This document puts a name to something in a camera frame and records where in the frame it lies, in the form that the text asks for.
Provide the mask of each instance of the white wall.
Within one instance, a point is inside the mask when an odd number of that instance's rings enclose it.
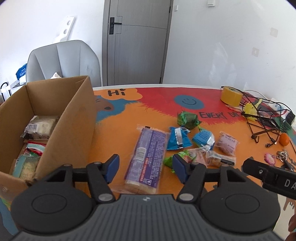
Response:
[[[296,112],[296,10],[286,0],[174,5],[163,83],[253,89]]]
[[[52,44],[68,16],[76,16],[68,40],[87,43],[102,64],[103,10],[104,0],[6,0],[0,5],[0,85],[16,80],[32,50]]]

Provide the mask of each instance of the yellow tape roll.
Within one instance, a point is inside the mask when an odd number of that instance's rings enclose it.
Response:
[[[237,107],[242,100],[242,93],[229,86],[224,86],[221,94],[221,100],[228,105]]]

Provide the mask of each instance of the table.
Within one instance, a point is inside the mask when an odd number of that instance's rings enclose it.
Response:
[[[97,98],[97,124],[89,162],[105,162],[112,154],[120,156],[120,167],[110,188],[113,191],[122,189],[124,175],[133,155],[134,147],[139,137],[137,126],[150,126],[169,131],[170,126],[178,127],[177,114],[181,111],[196,113],[201,127],[210,130],[217,140],[220,131],[224,131],[239,141],[236,149],[237,163],[235,168],[241,166],[249,157],[264,162],[264,154],[276,154],[282,150],[280,144],[265,148],[270,140],[266,134],[260,135],[259,143],[251,139],[251,131],[244,117],[228,109],[220,100],[221,90],[200,86],[188,85],[130,85],[107,86],[94,88]],[[189,133],[189,138],[197,133],[197,128]],[[295,143],[296,133],[292,131],[290,138]],[[290,157],[296,160],[296,154],[291,145],[286,147]],[[179,151],[167,151],[166,157]],[[261,181],[250,177],[258,185]],[[205,188],[211,191],[216,183],[206,183]],[[164,167],[161,173],[159,194],[173,194],[175,197],[183,185],[171,169]],[[289,232],[288,221],[294,214],[296,202],[279,195],[281,216],[275,228],[276,232],[285,238]]]

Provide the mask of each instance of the purple snack bar package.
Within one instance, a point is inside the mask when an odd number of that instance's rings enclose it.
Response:
[[[134,193],[155,194],[168,144],[168,133],[143,128],[126,172],[126,188]]]

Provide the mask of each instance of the blue smiley face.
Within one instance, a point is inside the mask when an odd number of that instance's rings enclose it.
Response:
[[[200,110],[204,108],[204,104],[201,100],[190,95],[178,95],[174,98],[174,101],[180,106],[191,110]]]

